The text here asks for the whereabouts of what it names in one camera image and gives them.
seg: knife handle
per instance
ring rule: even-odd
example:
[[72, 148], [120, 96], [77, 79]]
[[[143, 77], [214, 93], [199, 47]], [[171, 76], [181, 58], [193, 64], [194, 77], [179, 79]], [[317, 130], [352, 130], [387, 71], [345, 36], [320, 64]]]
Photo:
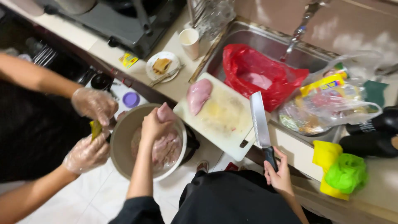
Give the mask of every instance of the knife handle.
[[275, 160], [273, 147], [269, 146], [268, 148], [263, 148], [262, 150], [265, 152], [265, 160], [271, 164], [275, 172], [278, 172], [278, 164]]

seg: person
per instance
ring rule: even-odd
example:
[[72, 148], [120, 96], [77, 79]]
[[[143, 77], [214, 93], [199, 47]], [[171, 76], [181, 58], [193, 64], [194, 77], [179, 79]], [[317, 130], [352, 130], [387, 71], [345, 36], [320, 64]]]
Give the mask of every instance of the person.
[[[141, 141], [131, 175], [126, 201], [109, 224], [164, 223], [152, 186], [152, 146], [167, 129], [159, 123], [155, 108], [142, 122]], [[199, 165], [187, 184], [172, 220], [178, 223], [304, 223], [308, 220], [295, 199], [287, 156], [276, 147], [281, 161], [276, 173], [264, 161], [265, 177], [255, 171], [208, 173], [208, 163]]]
[[92, 140], [89, 122], [99, 120], [107, 129], [117, 110], [103, 91], [0, 54], [0, 183], [31, 181], [0, 195], [0, 223], [23, 219], [80, 174], [106, 163], [109, 131]]

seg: hand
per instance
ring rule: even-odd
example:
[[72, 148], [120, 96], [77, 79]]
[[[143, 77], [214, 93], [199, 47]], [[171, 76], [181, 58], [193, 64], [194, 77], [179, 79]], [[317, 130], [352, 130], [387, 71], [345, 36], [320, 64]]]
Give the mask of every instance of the hand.
[[110, 118], [119, 109], [119, 105], [109, 93], [92, 88], [77, 89], [71, 102], [78, 114], [98, 120], [103, 127], [109, 125]]
[[110, 146], [106, 142], [109, 131], [101, 132], [91, 142], [91, 135], [82, 138], [66, 155], [62, 165], [72, 173], [82, 174], [106, 163]]
[[150, 114], [144, 117], [141, 130], [141, 141], [154, 141], [160, 138], [172, 124], [172, 121], [160, 123], [158, 119], [159, 108], [154, 108]]
[[272, 184], [272, 187], [274, 187], [279, 194], [288, 193], [294, 195], [289, 167], [287, 166], [287, 155], [279, 151], [275, 146], [274, 150], [281, 158], [280, 162], [277, 161], [279, 171], [276, 173], [271, 164], [268, 161], [264, 161], [264, 176], [267, 179], [267, 184]]

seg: countertop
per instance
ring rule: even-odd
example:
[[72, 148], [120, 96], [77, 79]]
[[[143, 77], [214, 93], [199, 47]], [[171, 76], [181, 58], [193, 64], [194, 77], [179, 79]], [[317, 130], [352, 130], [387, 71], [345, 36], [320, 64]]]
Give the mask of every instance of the countertop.
[[[186, 64], [186, 67], [179, 72], [176, 78], [167, 83], [156, 85], [154, 89], [176, 102], [186, 94], [190, 85], [188, 80], [203, 60], [211, 45], [211, 43], [201, 41], [200, 57], [194, 61], [185, 55], [178, 40], [178, 34], [183, 29], [189, 28], [188, 12], [185, 9], [166, 32], [159, 44], [153, 49], [153, 53], [145, 60], [139, 60], [129, 69], [126, 69], [118, 60], [124, 51], [119, 48], [109, 47], [100, 37], [57, 16], [44, 14], [34, 17], [25, 13], [10, 0], [0, 0], [0, 2], [144, 84], [151, 82], [145, 72], [146, 60], [159, 51], [173, 52], [180, 58], [182, 63]], [[269, 133], [272, 144], [277, 145], [279, 149], [288, 155], [290, 165], [315, 180], [321, 181], [323, 176], [322, 168], [312, 163], [313, 148], [278, 130], [273, 125], [269, 125]], [[206, 140], [202, 140], [201, 144], [203, 147], [216, 147]], [[398, 213], [398, 207], [396, 206], [396, 201], [398, 200], [398, 159], [373, 159], [367, 161], [367, 164], [370, 183], [358, 194], [353, 195], [351, 200], [373, 204]]]

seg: white plate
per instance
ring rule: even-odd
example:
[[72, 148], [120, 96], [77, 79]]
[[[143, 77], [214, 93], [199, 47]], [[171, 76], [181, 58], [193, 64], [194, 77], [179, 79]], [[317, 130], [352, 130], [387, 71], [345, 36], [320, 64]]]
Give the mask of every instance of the white plate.
[[[170, 59], [170, 60], [172, 61], [172, 63], [171, 63], [170, 66], [169, 66], [169, 69], [167, 69], [167, 71], [166, 71], [164, 74], [166, 74], [166, 73], [168, 73], [168, 72], [171, 72], [173, 69], [177, 68], [177, 67], [179, 66], [179, 64], [180, 64], [178, 57], [177, 57], [175, 54], [171, 53], [171, 52], [168, 52], [168, 51], [161, 51], [161, 52], [159, 52], [159, 53], [153, 55], [153, 56], [148, 60], [148, 62], [146, 63], [146, 68], [145, 68], [145, 69], [146, 69], [146, 75], [148, 75], [148, 77], [149, 77], [150, 79], [154, 80], [154, 81], [155, 81], [156, 79], [160, 78], [162, 75], [164, 75], [164, 74], [162, 74], [162, 75], [157, 75], [157, 74], [155, 74], [155, 72], [153, 72], [153, 69], [152, 69], [153, 64], [154, 64], [155, 61], [156, 61], [157, 59], [159, 59], [159, 58], [160, 58], [160, 59], [162, 59], [162, 58], [167, 58], [167, 59]], [[172, 75], [171, 77], [169, 77], [169, 78], [167, 78], [167, 79], [164, 79], [164, 80], [162, 81], [162, 83], [165, 83], [165, 82], [168, 82], [168, 81], [174, 79], [174, 77], [175, 77], [177, 74], [178, 74], [178, 72], [176, 72], [176, 73], [175, 73], [174, 75]]]

